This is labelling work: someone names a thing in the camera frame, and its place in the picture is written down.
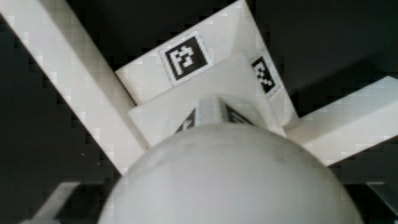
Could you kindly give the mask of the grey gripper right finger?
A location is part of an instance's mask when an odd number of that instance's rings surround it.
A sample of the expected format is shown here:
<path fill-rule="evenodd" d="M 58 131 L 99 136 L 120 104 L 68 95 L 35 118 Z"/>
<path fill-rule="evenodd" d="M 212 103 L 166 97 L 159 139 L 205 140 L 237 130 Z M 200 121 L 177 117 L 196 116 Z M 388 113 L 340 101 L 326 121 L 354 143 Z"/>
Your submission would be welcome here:
<path fill-rule="evenodd" d="M 398 224 L 398 195 L 385 182 L 369 183 L 376 199 L 372 203 L 372 224 Z"/>

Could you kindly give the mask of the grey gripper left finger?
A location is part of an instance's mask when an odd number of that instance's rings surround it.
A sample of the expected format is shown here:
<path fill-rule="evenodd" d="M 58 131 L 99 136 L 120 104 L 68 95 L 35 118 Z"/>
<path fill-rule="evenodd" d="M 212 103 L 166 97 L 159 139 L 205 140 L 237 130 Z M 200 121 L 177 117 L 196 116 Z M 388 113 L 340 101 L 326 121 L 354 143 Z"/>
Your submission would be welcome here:
<path fill-rule="evenodd" d="M 63 182 L 59 184 L 35 217 L 24 220 L 20 224 L 61 224 L 58 214 L 79 185 L 79 182 Z"/>

